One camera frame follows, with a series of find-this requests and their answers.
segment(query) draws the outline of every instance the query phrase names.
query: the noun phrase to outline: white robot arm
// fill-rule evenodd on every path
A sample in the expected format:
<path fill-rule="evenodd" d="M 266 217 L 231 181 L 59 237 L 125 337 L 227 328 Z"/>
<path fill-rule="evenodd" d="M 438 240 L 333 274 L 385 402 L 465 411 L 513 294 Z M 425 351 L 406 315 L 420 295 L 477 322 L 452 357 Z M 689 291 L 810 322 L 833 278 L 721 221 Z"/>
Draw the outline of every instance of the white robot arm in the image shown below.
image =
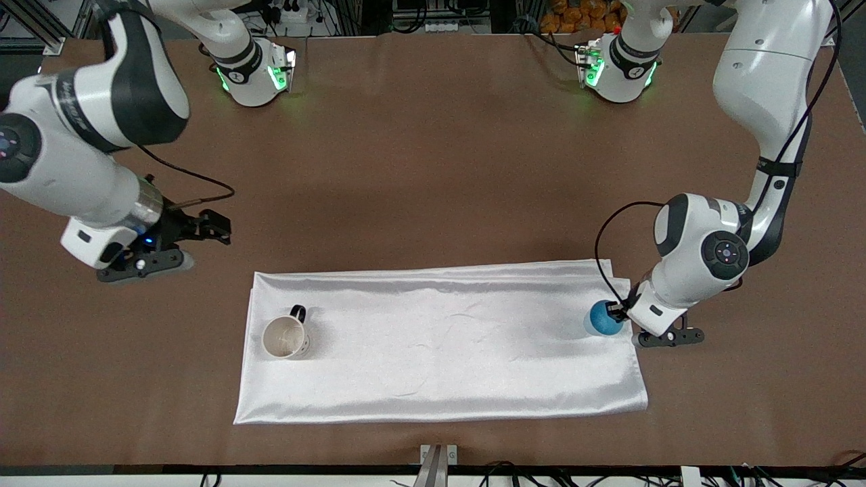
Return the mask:
<path fill-rule="evenodd" d="M 249 0 L 147 0 L 153 11 L 189 30 L 207 48 L 232 98 L 259 107 L 289 88 L 295 55 L 268 39 L 254 39 L 230 9 Z"/>
<path fill-rule="evenodd" d="M 650 6 L 644 10 L 636 5 L 635 12 L 655 14 L 630 14 L 621 36 L 606 35 L 598 50 L 585 53 L 593 65 L 585 72 L 587 85 L 616 102 L 640 95 L 670 32 L 663 8 L 668 3 L 649 0 L 641 3 Z M 830 0 L 737 0 L 734 8 L 739 20 L 713 89 L 725 113 L 757 139 L 759 163 L 745 203 L 679 194 L 658 212 L 655 242 L 662 261 L 624 306 L 607 306 L 608 317 L 628 317 L 655 336 L 776 251 L 803 161 L 810 129 L 808 120 L 799 123 L 807 108 L 806 85 L 834 7 Z"/>
<path fill-rule="evenodd" d="M 229 220 L 186 216 L 109 155 L 174 141 L 190 115 L 186 94 L 147 7 L 99 0 L 97 13 L 116 44 L 109 59 L 12 88 L 0 114 L 0 189 L 70 216 L 61 244 L 103 281 L 189 267 L 176 242 L 228 244 Z"/>

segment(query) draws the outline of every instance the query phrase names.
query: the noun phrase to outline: metal bracket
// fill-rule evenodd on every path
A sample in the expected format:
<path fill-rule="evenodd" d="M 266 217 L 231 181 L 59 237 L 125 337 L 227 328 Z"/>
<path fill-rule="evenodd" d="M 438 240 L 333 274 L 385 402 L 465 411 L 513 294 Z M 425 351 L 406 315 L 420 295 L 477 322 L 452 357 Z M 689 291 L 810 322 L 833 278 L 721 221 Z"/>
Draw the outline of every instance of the metal bracket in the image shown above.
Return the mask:
<path fill-rule="evenodd" d="M 456 445 L 421 445 L 421 470 L 412 487 L 448 487 L 448 465 L 452 464 L 452 453 L 453 464 L 456 464 Z"/>
<path fill-rule="evenodd" d="M 42 55 L 60 55 L 63 52 L 63 45 L 66 44 L 66 37 L 61 37 L 57 44 L 47 44 L 42 50 Z"/>
<path fill-rule="evenodd" d="M 270 59 L 273 64 L 271 76 L 278 91 L 292 92 L 294 69 L 297 67 L 297 51 L 271 42 Z"/>
<path fill-rule="evenodd" d="M 599 61 L 601 60 L 601 52 L 599 50 L 599 46 L 601 45 L 601 39 L 595 39 L 589 41 L 585 46 L 574 46 L 577 48 L 574 51 L 574 59 L 578 63 L 578 65 L 590 64 L 593 66 L 594 75 L 598 75 L 598 66 Z M 581 68 L 578 66 L 578 81 L 580 82 L 581 88 L 586 88 L 587 83 L 587 75 L 589 73 L 589 68 Z"/>
<path fill-rule="evenodd" d="M 427 453 L 430 451 L 430 445 L 421 445 L 421 463 L 424 463 L 424 459 L 427 458 Z M 448 464 L 456 465 L 457 464 L 457 445 L 448 445 L 445 449 L 445 452 L 448 453 Z"/>
<path fill-rule="evenodd" d="M 700 328 L 669 328 L 662 336 L 655 336 L 648 331 L 637 334 L 636 339 L 641 348 L 676 347 L 678 345 L 693 345 L 704 341 L 704 333 Z"/>
<path fill-rule="evenodd" d="M 195 262 L 192 257 L 180 249 L 162 250 L 148 254 L 131 254 L 120 256 L 121 262 L 112 267 L 96 271 L 100 282 L 119 283 L 148 277 L 151 274 L 167 274 L 187 270 Z"/>

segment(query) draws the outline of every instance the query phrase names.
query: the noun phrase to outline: white cloth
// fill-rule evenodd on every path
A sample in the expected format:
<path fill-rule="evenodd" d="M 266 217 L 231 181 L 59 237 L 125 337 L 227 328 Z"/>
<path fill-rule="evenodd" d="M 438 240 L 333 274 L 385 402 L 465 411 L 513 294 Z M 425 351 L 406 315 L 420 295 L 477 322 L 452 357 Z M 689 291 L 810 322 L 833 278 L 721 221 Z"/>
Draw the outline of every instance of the white cloth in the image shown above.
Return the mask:
<path fill-rule="evenodd" d="M 603 261 L 611 274 L 610 262 Z M 611 279 L 620 294 L 627 279 Z M 594 261 L 255 274 L 235 424 L 427 422 L 643 410 L 630 327 L 587 333 L 612 298 Z M 268 322 L 307 307 L 311 349 L 262 348 Z"/>

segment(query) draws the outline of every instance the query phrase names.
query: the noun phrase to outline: brown table surface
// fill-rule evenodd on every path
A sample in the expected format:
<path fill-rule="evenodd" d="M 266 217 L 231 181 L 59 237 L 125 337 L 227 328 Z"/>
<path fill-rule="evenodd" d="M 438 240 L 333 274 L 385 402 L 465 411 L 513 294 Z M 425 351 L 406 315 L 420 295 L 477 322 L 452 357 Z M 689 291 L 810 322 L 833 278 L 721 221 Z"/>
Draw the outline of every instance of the brown table surface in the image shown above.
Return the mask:
<path fill-rule="evenodd" d="M 234 185 L 233 244 L 185 243 L 190 272 L 125 287 L 59 245 L 65 218 L 3 193 L 2 464 L 827 464 L 866 447 L 866 137 L 836 73 L 815 108 L 785 241 L 742 289 L 689 312 L 707 341 L 639 351 L 646 412 L 450 424 L 231 424 L 254 271 L 405 269 L 592 256 L 636 199 L 745 199 L 754 139 L 717 106 L 725 36 L 672 36 L 656 83 L 612 105 L 518 36 L 313 39 L 296 93 L 237 106 L 194 42 L 165 158 Z M 294 42 L 303 47 L 303 42 Z M 829 53 L 816 73 L 823 73 Z M 69 42 L 46 69 L 100 59 Z M 141 152 L 169 198 L 218 191 Z M 658 260 L 652 209 L 603 241 L 618 276 Z"/>

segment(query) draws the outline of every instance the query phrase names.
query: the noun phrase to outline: white mug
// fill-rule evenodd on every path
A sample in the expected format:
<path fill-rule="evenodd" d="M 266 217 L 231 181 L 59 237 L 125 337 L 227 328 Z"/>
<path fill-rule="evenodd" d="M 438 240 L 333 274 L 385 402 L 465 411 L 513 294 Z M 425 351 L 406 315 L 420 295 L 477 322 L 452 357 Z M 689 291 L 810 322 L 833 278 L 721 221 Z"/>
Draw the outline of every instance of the white mug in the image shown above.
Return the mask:
<path fill-rule="evenodd" d="M 307 309 L 295 304 L 288 316 L 277 316 L 265 327 L 262 346 L 278 359 L 296 360 L 310 349 L 310 337 L 304 328 Z"/>

